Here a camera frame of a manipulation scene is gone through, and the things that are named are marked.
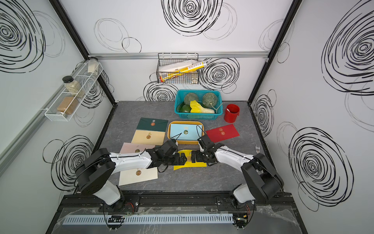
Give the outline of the light blue envelope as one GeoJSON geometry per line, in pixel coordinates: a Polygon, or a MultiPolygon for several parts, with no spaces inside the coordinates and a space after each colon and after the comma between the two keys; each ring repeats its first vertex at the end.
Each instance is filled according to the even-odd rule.
{"type": "Polygon", "coordinates": [[[193,141],[202,136],[203,126],[201,124],[177,124],[170,126],[170,136],[177,140],[193,141]]]}

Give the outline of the yellow plastic storage box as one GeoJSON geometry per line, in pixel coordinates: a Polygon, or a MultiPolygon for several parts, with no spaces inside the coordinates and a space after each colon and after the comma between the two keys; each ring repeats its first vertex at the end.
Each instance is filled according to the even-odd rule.
{"type": "MultiPolygon", "coordinates": [[[[199,121],[172,121],[169,126],[168,126],[168,138],[172,138],[170,136],[170,126],[171,124],[173,123],[177,123],[177,124],[201,124],[203,126],[203,124],[199,121]]],[[[177,140],[175,139],[179,144],[193,144],[193,145],[196,145],[198,144],[198,141],[197,140],[193,140],[193,141],[187,141],[187,140],[177,140]]]]}

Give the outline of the yellow envelope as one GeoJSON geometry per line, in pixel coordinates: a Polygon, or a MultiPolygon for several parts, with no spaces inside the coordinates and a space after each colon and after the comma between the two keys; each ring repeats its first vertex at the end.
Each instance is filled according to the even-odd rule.
{"type": "Polygon", "coordinates": [[[185,165],[176,165],[173,167],[173,170],[176,171],[178,169],[181,169],[181,168],[195,168],[195,167],[207,167],[207,164],[204,163],[204,162],[192,162],[191,160],[191,153],[192,153],[193,150],[180,150],[178,151],[178,153],[184,153],[186,158],[187,158],[187,162],[185,163],[185,165]]]}

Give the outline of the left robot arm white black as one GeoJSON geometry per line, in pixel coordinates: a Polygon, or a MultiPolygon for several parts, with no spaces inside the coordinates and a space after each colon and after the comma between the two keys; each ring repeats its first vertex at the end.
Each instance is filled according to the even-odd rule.
{"type": "Polygon", "coordinates": [[[101,148],[75,169],[75,184],[82,195],[94,195],[107,205],[113,205],[121,199],[121,192],[109,181],[111,175],[132,169],[158,168],[160,165],[185,165],[186,162],[185,154],[178,153],[175,139],[131,154],[110,153],[101,148]]]}

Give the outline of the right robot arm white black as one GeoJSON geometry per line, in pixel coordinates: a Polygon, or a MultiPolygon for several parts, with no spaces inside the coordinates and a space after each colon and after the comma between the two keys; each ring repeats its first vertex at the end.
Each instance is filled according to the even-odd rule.
{"type": "Polygon", "coordinates": [[[264,154],[240,153],[222,143],[212,142],[207,135],[201,136],[197,141],[200,150],[191,154],[197,162],[208,165],[223,163],[242,172],[245,184],[239,185],[232,191],[237,202],[254,201],[266,204],[282,190],[284,182],[264,154]]]}

